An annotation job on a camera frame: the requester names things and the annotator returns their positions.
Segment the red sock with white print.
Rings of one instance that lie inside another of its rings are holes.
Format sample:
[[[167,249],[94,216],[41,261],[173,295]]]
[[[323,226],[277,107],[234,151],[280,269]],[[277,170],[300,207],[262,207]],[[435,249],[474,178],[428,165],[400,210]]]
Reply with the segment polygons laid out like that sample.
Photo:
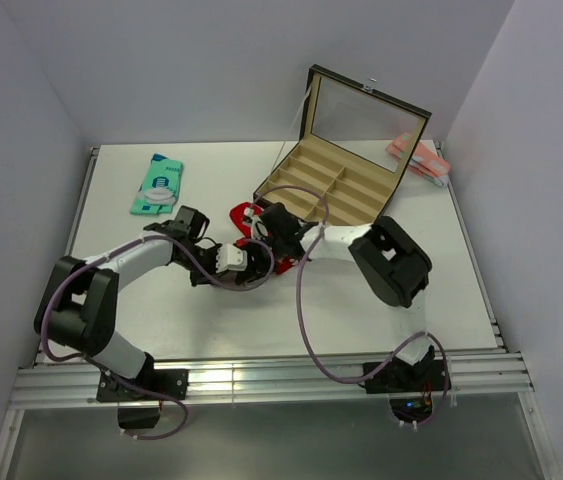
[[[232,223],[237,227],[237,229],[241,232],[242,234],[242,238],[237,240],[235,242],[235,245],[238,248],[242,248],[245,249],[246,247],[258,247],[258,244],[255,242],[252,242],[252,239],[255,238],[251,238],[249,233],[249,228],[247,226],[245,226],[243,224],[243,213],[246,207],[253,207],[255,212],[260,215],[261,212],[265,209],[263,207],[260,207],[258,205],[251,205],[249,202],[244,202],[241,203],[239,205],[237,205],[236,207],[234,207],[230,213],[229,213],[229,217],[232,221]],[[264,242],[265,238],[262,239],[255,239],[258,240],[264,244],[266,244]],[[276,274],[280,275],[285,273],[286,271],[288,271],[291,267],[295,266],[298,264],[299,260],[290,260],[287,258],[283,258],[283,259],[279,259],[277,260],[274,256],[275,259],[275,268],[274,271]]]

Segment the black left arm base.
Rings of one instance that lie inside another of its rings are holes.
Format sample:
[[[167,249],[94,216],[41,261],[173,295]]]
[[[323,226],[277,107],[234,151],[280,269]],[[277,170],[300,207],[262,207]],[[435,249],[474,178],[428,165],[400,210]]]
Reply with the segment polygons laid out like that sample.
[[[97,403],[117,406],[117,424],[124,434],[140,440],[164,439],[179,433],[187,424],[189,410],[183,401],[188,380],[186,369],[157,369],[146,378],[135,380],[102,373],[95,399]],[[166,403],[177,405],[182,419],[170,431],[153,433]]]

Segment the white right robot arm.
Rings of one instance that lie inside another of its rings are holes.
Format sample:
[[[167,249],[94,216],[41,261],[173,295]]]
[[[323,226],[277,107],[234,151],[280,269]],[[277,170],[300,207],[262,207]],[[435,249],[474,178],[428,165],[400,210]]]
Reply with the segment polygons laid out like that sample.
[[[385,370],[394,371],[396,383],[413,390],[423,383],[443,348],[426,327],[416,300],[429,284],[432,261],[391,217],[357,226],[326,226],[302,222],[280,203],[265,208],[253,221],[254,233],[267,234],[273,252],[298,262],[295,305],[306,351],[326,378],[339,384],[367,384]],[[303,312],[303,276],[310,260],[345,260],[356,265],[371,292],[392,309],[403,310],[395,325],[401,343],[373,369],[357,377],[341,377],[328,370],[310,342]]]

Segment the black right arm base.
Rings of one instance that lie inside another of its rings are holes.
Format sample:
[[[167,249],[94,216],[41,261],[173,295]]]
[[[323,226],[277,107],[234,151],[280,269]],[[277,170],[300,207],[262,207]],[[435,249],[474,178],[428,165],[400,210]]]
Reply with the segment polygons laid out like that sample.
[[[435,395],[445,400],[452,383],[442,360],[432,358],[409,365],[396,359],[359,386],[369,395],[388,394],[397,421],[419,428],[435,413]]]

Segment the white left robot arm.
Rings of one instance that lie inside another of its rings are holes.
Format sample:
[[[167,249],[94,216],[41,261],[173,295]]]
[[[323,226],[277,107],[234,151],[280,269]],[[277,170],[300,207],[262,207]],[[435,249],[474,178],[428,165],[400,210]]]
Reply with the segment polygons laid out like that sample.
[[[147,225],[138,238],[107,253],[60,258],[34,321],[45,356],[54,362],[86,359],[120,376],[120,388],[131,398],[151,395],[156,386],[153,357],[116,330],[121,290],[171,264],[188,271],[194,286],[231,291],[255,289],[273,272],[273,252],[260,240],[201,246],[208,225],[204,214],[183,206],[174,219]]]

